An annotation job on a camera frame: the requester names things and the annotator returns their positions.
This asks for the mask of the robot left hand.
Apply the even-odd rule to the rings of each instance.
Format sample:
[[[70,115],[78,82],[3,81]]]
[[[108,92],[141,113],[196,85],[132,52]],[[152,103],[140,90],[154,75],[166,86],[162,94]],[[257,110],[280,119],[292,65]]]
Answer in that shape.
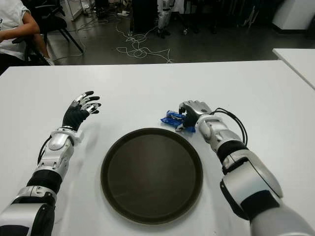
[[[64,114],[62,127],[77,131],[88,116],[99,113],[100,97],[93,94],[94,91],[84,92],[71,102]]]

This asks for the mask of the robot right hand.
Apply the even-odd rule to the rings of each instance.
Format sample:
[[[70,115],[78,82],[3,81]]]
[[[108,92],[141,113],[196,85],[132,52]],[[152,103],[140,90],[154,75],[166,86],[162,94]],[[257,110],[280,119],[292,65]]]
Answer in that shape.
[[[182,131],[187,127],[193,127],[196,125],[200,116],[209,115],[211,112],[210,107],[205,102],[199,102],[197,100],[182,102],[179,105],[179,114],[185,113],[185,119],[175,130]]]

